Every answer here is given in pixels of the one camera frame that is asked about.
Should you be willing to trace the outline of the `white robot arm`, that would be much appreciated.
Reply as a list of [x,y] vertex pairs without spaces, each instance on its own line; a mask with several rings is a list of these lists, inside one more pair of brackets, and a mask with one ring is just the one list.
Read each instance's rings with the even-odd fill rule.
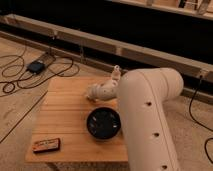
[[163,103],[183,86],[175,69],[151,68],[113,73],[86,90],[90,100],[117,100],[131,171],[181,171]]

